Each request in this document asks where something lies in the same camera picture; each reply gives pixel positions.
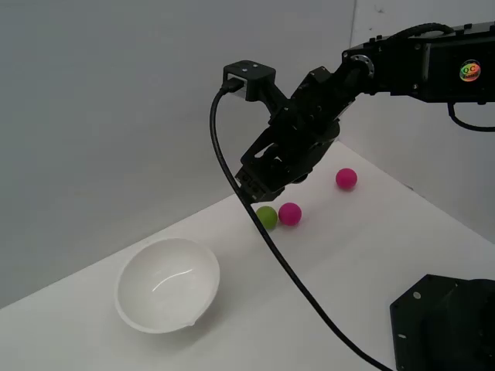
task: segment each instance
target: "ball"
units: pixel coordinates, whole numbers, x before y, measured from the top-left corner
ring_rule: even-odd
[[[346,191],[351,190],[357,183],[357,174],[351,168],[342,168],[337,172],[335,181],[339,188]]]
[[[294,203],[284,203],[278,211],[280,222],[286,226],[296,225],[301,220],[301,217],[301,208]]]
[[[270,206],[262,206],[258,210],[256,210],[256,215],[258,219],[261,221],[261,224],[267,230],[273,230],[277,225],[278,217],[277,212],[273,207]]]

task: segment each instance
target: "bowl rim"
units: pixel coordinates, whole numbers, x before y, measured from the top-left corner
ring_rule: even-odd
[[[174,326],[165,326],[162,328],[149,328],[145,327],[143,325],[140,325],[134,321],[132,321],[125,313],[124,309],[121,306],[120,301],[118,300],[118,289],[120,288],[121,285],[121,279],[122,275],[125,271],[125,269],[128,267],[128,265],[145,249],[156,245],[157,243],[161,243],[164,241],[170,242],[174,240],[181,240],[181,241],[187,241],[189,243],[193,243],[197,247],[199,247],[201,250],[203,250],[207,256],[210,258],[211,262],[213,263],[213,269],[214,269],[214,276],[215,276],[215,282],[213,283],[213,290],[210,292],[210,296],[208,299],[205,301],[203,307],[197,312],[197,314],[191,319],[189,322],[184,322],[180,323]],[[188,326],[192,326],[196,323],[196,321],[203,315],[203,313],[210,307],[212,301],[215,299],[215,296],[217,296],[218,292],[218,286],[220,284],[220,266],[218,264],[218,259],[213,253],[213,251],[210,250],[209,247],[202,243],[198,243],[194,240],[186,239],[186,238],[181,238],[181,237],[172,237],[172,238],[162,238],[160,240],[156,240],[142,248],[140,248],[135,254],[132,254],[132,256],[127,260],[127,262],[124,264],[124,266],[120,269],[117,277],[117,281],[115,283],[115,288],[114,288],[114,306],[115,309],[117,309],[118,314],[122,318],[122,320],[131,326],[132,328],[139,330],[141,332],[146,332],[148,334],[165,334],[167,332],[174,332],[177,330],[180,330],[181,328],[185,328]]]

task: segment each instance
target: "cable connector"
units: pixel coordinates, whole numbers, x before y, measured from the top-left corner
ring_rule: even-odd
[[[235,77],[231,77],[229,80],[224,81],[222,83],[222,87],[220,90],[225,93],[235,93],[236,91],[242,89],[244,86],[244,81],[236,79]]]

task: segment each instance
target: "white bowl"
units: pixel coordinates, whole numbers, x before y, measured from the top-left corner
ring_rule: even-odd
[[[161,240],[122,269],[115,307],[132,328],[172,332],[194,325],[213,301],[219,281],[218,261],[208,248],[178,238]]]

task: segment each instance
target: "green ball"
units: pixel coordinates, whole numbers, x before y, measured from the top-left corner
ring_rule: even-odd
[[[256,215],[267,230],[273,230],[277,225],[278,216],[273,207],[262,206],[256,210]]]

